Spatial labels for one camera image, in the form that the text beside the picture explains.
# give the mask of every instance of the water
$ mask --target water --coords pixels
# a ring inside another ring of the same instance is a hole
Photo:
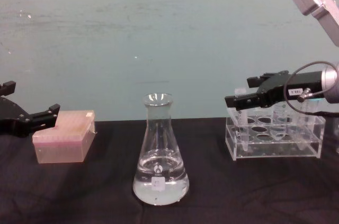
[[[168,149],[151,150],[140,158],[134,193],[152,205],[179,201],[189,189],[189,179],[180,153]]]

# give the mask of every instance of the erlenmeyer flask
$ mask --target erlenmeyer flask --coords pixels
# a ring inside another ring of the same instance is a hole
[[[147,108],[147,128],[133,190],[145,203],[171,204],[184,197],[189,189],[189,179],[171,125],[173,99],[169,94],[152,93],[143,101]]]

